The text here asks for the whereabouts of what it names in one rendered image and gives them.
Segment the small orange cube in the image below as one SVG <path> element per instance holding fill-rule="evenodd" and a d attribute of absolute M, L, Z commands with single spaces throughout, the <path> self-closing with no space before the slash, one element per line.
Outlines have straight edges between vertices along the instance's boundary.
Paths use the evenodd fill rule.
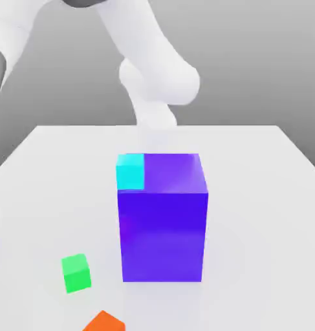
<path fill-rule="evenodd" d="M 82 331 L 125 331 L 125 323 L 102 310 Z"/>

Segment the small cyan cube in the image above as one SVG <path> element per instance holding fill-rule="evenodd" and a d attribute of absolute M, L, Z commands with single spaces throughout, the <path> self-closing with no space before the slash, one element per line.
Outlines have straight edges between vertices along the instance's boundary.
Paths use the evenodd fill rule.
<path fill-rule="evenodd" d="M 116 161 L 116 183 L 118 190 L 144 189 L 144 154 L 119 154 Z"/>

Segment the large purple box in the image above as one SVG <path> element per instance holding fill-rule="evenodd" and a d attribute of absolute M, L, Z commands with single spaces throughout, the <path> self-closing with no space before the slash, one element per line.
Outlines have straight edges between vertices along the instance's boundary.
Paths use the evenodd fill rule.
<path fill-rule="evenodd" d="M 117 189 L 123 280 L 199 282 L 208 210 L 200 157 L 143 154 L 144 189 Z"/>

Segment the small green cube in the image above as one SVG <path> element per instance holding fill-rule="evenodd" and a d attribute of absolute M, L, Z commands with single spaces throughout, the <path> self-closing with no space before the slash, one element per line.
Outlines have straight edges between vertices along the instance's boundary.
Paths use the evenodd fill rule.
<path fill-rule="evenodd" d="M 62 258 L 61 267 L 68 294 L 91 287 L 91 273 L 85 254 Z"/>

